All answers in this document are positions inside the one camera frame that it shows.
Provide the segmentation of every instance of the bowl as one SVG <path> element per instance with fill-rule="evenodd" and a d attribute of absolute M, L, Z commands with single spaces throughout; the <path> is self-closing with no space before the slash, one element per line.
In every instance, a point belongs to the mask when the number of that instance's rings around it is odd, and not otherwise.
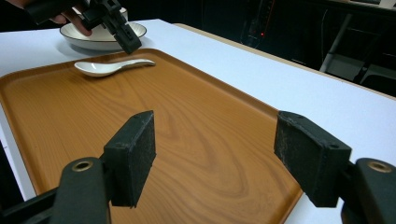
<path fill-rule="evenodd" d="M 143 36 L 147 29 L 141 24 L 128 21 L 137 37 Z M 119 50 L 122 49 L 120 44 L 114 36 L 103 26 L 98 26 L 92 29 L 91 36 L 82 35 L 77 28 L 68 23 L 61 27 L 60 32 L 64 39 L 70 44 L 83 48 L 83 49 L 96 49 L 96 50 Z"/>

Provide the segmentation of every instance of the hand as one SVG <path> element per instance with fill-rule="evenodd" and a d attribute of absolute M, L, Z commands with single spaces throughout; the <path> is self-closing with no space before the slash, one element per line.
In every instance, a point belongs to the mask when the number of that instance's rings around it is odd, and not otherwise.
<path fill-rule="evenodd" d="M 27 6 L 32 0 L 6 0 L 6 1 L 8 1 L 10 4 L 16 7 L 24 9 L 24 7 Z M 82 4 L 77 4 L 75 8 L 80 12 L 84 11 L 84 6 Z M 89 36 L 92 34 L 92 31 L 87 30 L 82 25 L 82 19 L 79 17 L 77 12 L 73 8 L 69 8 L 65 10 L 60 15 L 51 18 L 51 20 L 58 24 L 66 24 L 67 21 L 70 21 L 76 26 L 79 32 L 82 33 L 83 35 Z"/>

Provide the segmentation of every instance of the wood grain surface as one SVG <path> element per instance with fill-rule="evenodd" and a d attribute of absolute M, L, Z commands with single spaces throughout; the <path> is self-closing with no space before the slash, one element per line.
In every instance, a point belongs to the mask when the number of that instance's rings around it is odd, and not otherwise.
<path fill-rule="evenodd" d="M 137 207 L 111 207 L 113 223 L 283 222 L 301 190 L 274 154 L 277 111 L 158 50 L 85 61 L 132 58 L 157 65 L 94 78 L 70 62 L 0 79 L 36 193 L 57 187 L 70 161 L 101 156 L 129 117 L 153 110 L 157 157 Z"/>

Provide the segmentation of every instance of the white table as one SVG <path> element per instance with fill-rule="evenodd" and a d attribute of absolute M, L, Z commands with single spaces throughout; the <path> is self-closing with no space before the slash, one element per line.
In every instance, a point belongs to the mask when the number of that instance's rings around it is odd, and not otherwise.
<path fill-rule="evenodd" d="M 285 63 L 255 50 L 236 48 L 160 20 L 148 28 L 143 47 L 161 50 L 279 110 L 298 113 L 353 148 L 351 161 L 374 158 L 396 164 L 396 101 L 343 80 Z M 103 51 L 71 48 L 59 30 L 0 33 L 0 76 Z M 25 199 L 35 196 L 21 156 L 0 110 L 0 139 Z M 316 208 L 303 195 L 288 223 L 341 223 L 336 209 Z"/>

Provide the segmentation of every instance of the white spoon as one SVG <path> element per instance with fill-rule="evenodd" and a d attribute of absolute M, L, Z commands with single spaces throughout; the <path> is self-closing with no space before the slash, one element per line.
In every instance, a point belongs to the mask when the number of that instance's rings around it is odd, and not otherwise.
<path fill-rule="evenodd" d="M 75 67 L 78 70 L 90 77 L 105 77 L 124 67 L 137 67 L 144 65 L 155 65 L 155 62 L 147 59 L 133 59 L 120 63 L 75 63 Z"/>

